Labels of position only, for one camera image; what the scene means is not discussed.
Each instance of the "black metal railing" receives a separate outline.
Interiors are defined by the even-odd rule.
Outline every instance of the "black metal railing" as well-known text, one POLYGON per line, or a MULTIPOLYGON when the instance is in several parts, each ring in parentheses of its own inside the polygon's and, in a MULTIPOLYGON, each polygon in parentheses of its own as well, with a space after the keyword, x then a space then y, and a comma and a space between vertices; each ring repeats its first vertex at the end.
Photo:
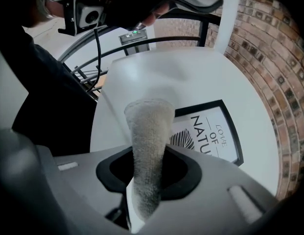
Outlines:
MULTIPOLYGON (((191 36, 173 36, 173 37, 160 37, 160 38, 153 38, 153 39, 146 39, 146 40, 141 40, 137 41, 134 43, 130 43, 127 45, 123 45, 121 47, 112 49, 108 52, 105 52, 101 54, 101 58, 106 57, 108 55, 111 55, 113 53, 116 53, 121 50, 126 50, 131 47, 137 47, 140 45, 146 45, 150 43, 157 43, 157 42, 165 42, 165 41, 178 41, 178 40, 191 40, 191 41, 197 41, 197 46, 199 47, 204 47, 205 46, 205 41, 207 37, 207 32, 209 28, 209 24, 215 24, 215 25, 220 25, 220 20, 221 18, 212 14, 206 14, 206 15, 200 15, 194 12, 189 12, 181 9, 174 9, 168 12, 165 15, 162 15, 159 17, 159 19, 170 19, 170 18, 180 18, 180 19, 191 19, 191 20, 197 20, 200 21, 200 30, 199 30, 199 36, 197 37, 191 37, 191 36)), ((102 36, 110 31, 113 31, 117 29, 117 27, 102 27, 97 29, 98 35, 102 36)), ((71 47, 69 47, 58 59, 58 61, 62 62, 63 64, 65 61, 71 57, 73 54, 75 54, 78 50, 80 50, 83 46, 87 45, 90 43, 92 40, 95 39, 95 35, 93 34, 92 31, 90 31, 88 34, 80 38, 78 41, 76 41, 71 47)), ((73 77, 79 81, 79 83, 87 90, 91 85, 92 85, 92 80, 95 80, 97 77, 98 73, 98 67, 97 70, 89 70, 83 72, 82 69, 86 67, 87 65, 95 62, 98 60, 98 56, 92 58, 91 60, 85 62, 84 64, 75 67, 74 70, 70 70, 67 66, 66 69, 73 75, 73 77)), ((100 71, 100 75, 105 75, 107 74, 108 70, 106 71, 100 71)), ((97 95, 94 93, 96 91, 100 92, 101 86, 93 88, 89 93, 90 95, 96 99, 98 98, 97 95)))

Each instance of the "towel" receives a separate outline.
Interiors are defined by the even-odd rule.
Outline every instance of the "towel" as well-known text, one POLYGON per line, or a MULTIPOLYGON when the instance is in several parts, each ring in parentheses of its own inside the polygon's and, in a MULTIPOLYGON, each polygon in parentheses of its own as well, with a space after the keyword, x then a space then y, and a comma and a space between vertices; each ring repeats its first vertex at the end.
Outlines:
POLYGON ((172 104, 163 99, 142 99, 124 110, 131 132, 134 157, 132 202, 146 221, 160 202, 162 164, 175 116, 172 104))

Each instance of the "brick wall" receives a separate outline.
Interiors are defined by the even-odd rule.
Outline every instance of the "brick wall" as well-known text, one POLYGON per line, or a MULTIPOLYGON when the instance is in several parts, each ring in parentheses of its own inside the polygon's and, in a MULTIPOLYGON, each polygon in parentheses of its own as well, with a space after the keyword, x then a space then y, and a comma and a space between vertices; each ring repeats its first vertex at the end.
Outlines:
MULTIPOLYGON (((214 14, 221 16, 222 8, 214 14)), ((198 28, 197 21, 162 19, 155 23, 155 35, 197 36, 198 28)), ((218 26, 210 24, 205 46, 213 47, 217 33, 218 26)), ((240 0, 225 56, 249 79, 271 118, 280 160, 277 197, 283 199, 304 175, 304 41, 278 0, 240 0)))

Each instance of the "framed picture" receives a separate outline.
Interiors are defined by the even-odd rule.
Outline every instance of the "framed picture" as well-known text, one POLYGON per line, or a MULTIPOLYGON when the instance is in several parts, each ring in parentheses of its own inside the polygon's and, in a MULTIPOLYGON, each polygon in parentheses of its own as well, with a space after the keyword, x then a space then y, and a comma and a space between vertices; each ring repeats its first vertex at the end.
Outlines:
POLYGON ((243 164, 240 140, 222 100, 177 109, 170 143, 243 164))

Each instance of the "table top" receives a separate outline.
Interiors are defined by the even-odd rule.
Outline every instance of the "table top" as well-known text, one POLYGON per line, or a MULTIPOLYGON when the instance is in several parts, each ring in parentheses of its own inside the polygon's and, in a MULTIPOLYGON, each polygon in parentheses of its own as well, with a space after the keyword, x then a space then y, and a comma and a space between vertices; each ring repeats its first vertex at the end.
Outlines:
POLYGON ((249 80, 222 54, 183 47, 115 60, 98 99, 91 152, 131 145, 123 111, 141 98, 162 98, 176 109, 222 99, 240 140, 240 168, 276 194, 279 159, 271 120, 249 80))

